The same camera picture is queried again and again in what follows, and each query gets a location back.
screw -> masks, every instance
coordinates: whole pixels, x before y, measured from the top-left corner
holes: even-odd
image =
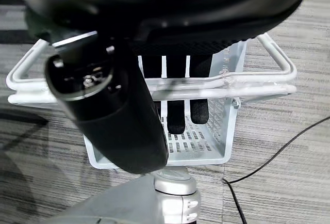
[[[232,106],[234,107],[234,109],[238,109],[240,107],[240,102],[238,102],[237,100],[233,100],[232,101]]]

gray striped carpet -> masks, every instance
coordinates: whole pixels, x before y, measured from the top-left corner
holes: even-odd
[[[329,1],[305,0],[292,17],[269,32],[298,68],[298,93],[242,107],[230,161],[189,168],[203,198],[199,223],[241,223],[221,179],[248,174],[296,133],[330,115]],[[22,10],[19,5],[0,5],[0,34],[26,28]],[[2,223],[39,223],[136,177],[122,170],[94,169],[82,134],[60,110],[7,102],[12,91],[5,77],[30,47],[0,44]],[[275,69],[254,40],[249,42],[245,69]],[[30,76],[41,72],[42,62]],[[233,185],[248,223],[330,223],[329,136],[330,122],[315,127],[264,170]]]

wire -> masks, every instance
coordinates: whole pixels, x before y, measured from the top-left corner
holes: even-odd
[[[238,200],[237,200],[237,198],[236,198],[235,192],[234,192],[234,190],[233,190],[233,188],[232,188],[230,182],[228,182],[228,181],[225,180],[225,179],[222,179],[222,180],[228,185],[230,191],[232,192],[233,199],[234,199],[234,201],[235,201],[235,204],[236,204],[237,210],[238,210],[238,212],[239,212],[239,215],[241,216],[241,219],[242,219],[243,224],[248,224],[248,223],[246,222],[245,216],[244,216],[244,214],[243,214],[243,210],[242,210],[241,206],[240,206],[239,203],[238,203]]]
[[[236,198],[236,195],[235,195],[235,192],[232,188],[232,184],[234,183],[237,183],[237,182],[240,182],[244,179],[247,179],[248,177],[254,175],[255,173],[257,173],[258,171],[260,171],[263,167],[265,167],[266,165],[268,165],[269,163],[271,163],[287,146],[289,146],[293,141],[295,141],[299,136],[301,136],[302,134],[304,134],[306,131],[310,130],[311,128],[315,127],[316,125],[319,125],[321,124],[322,122],[325,122],[327,120],[330,119],[330,116],[312,124],[311,126],[305,128],[304,130],[302,130],[300,133],[298,133],[296,136],[294,136],[291,140],[289,140],[286,144],[284,144],[279,150],[277,153],[275,153],[269,160],[267,160],[262,166],[260,166],[258,169],[254,170],[253,172],[251,172],[250,174],[240,178],[240,179],[237,179],[237,180],[233,180],[233,181],[227,181],[226,179],[222,179],[230,188],[230,191],[232,192],[232,196],[233,196],[233,199],[235,201],[235,204],[236,204],[236,208],[241,216],[241,219],[242,219],[242,222],[243,224],[246,224],[246,219],[245,219],[245,216],[243,214],[243,210],[241,208],[241,206],[239,205],[238,203],[238,200]]]

wire basket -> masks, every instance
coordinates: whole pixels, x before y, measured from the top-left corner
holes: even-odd
[[[209,77],[190,78],[190,57],[187,56],[185,78],[167,78],[166,57],[163,57],[162,78],[146,79],[153,100],[161,101],[161,123],[169,148],[168,166],[227,162],[232,152],[240,99],[248,102],[296,92],[295,86],[287,84],[296,77],[295,65],[267,34],[258,36],[258,40],[280,71],[243,72],[247,42],[238,42],[213,55]],[[56,104],[44,78],[23,78],[47,47],[47,42],[39,40],[8,74],[6,83],[16,91],[8,98],[10,103],[44,108],[52,108]],[[208,99],[209,120],[206,124],[192,123],[189,99]],[[167,101],[171,100],[185,100],[186,129],[182,135],[172,135],[167,130]],[[85,136],[84,140],[93,167],[116,168]]]

